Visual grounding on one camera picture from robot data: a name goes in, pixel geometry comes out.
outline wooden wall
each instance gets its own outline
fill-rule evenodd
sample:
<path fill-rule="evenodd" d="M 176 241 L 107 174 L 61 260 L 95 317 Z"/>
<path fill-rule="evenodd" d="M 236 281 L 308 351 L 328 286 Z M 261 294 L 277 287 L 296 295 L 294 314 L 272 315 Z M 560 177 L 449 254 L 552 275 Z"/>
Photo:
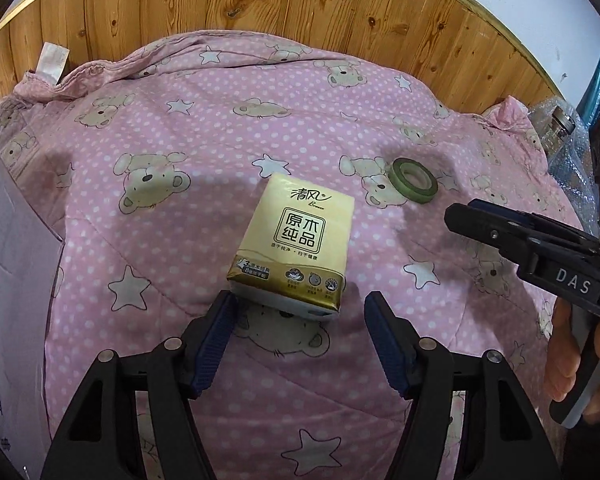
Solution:
<path fill-rule="evenodd" d="M 44 41 L 68 47 L 74 68 L 203 28 L 268 32 L 397 68 L 461 112 L 555 92 L 528 54 L 459 0 L 36 0 L 0 30 L 0 97 L 35 69 Z"/>

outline black device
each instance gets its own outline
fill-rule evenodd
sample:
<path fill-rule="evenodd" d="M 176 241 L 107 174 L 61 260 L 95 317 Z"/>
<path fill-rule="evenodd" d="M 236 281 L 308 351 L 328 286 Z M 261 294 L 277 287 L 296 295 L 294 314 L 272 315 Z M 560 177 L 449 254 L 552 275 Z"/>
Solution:
<path fill-rule="evenodd" d="M 597 238 L 538 214 L 471 200 L 445 212 L 449 230 L 497 248 L 518 264 L 517 276 L 573 306 L 571 331 L 582 360 L 573 389 L 563 402 L 552 402 L 552 418 L 572 428 L 600 386 L 600 360 L 594 330 L 600 319 L 600 243 Z"/>
<path fill-rule="evenodd" d="M 237 319 L 222 291 L 181 337 L 120 358 L 103 350 L 80 383 L 53 439 L 42 480 L 144 480 L 136 391 L 148 391 L 165 480 L 215 480 L 189 400 L 208 388 Z M 466 392 L 457 480 L 557 480 L 542 425 L 502 354 L 456 354 L 395 317 L 380 292 L 365 300 L 365 323 L 389 384 L 413 399 L 385 480 L 435 480 L 454 391 Z"/>

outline black plastic handle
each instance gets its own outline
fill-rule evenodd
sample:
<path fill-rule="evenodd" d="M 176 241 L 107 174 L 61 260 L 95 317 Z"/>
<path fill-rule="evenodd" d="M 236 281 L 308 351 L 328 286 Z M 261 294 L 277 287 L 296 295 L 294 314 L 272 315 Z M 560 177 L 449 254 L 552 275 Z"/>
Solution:
<path fill-rule="evenodd" d="M 571 308 L 571 333 L 580 347 L 580 366 L 576 382 L 562 402 L 553 401 L 549 406 L 551 418 L 565 428 L 573 428 L 587 407 L 591 397 L 600 386 L 600 359 L 594 346 L 598 318 L 573 305 Z"/>

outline metal lid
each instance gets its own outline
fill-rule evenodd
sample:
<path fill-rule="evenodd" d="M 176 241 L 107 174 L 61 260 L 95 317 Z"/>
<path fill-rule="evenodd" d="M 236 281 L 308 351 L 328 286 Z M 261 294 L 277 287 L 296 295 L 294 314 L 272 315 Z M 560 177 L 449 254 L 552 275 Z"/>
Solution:
<path fill-rule="evenodd" d="M 559 106 L 555 107 L 552 116 L 560 123 L 560 126 L 567 130 L 568 134 L 572 134 L 576 129 L 576 123 Z"/>

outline human hand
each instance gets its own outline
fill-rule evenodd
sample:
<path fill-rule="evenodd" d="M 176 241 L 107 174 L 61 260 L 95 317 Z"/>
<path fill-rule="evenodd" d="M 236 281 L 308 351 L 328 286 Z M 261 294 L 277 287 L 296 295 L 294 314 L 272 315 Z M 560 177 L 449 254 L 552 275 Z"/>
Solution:
<path fill-rule="evenodd" d="M 576 371 L 580 366 L 580 349 L 571 334 L 570 318 L 571 304 L 562 298 L 555 300 L 552 317 L 554 330 L 547 348 L 544 389 L 558 402 L 563 401 L 573 388 Z M 595 347 L 600 358 L 600 323 L 596 327 Z M 587 424 L 600 422 L 600 387 L 591 397 L 582 418 Z"/>

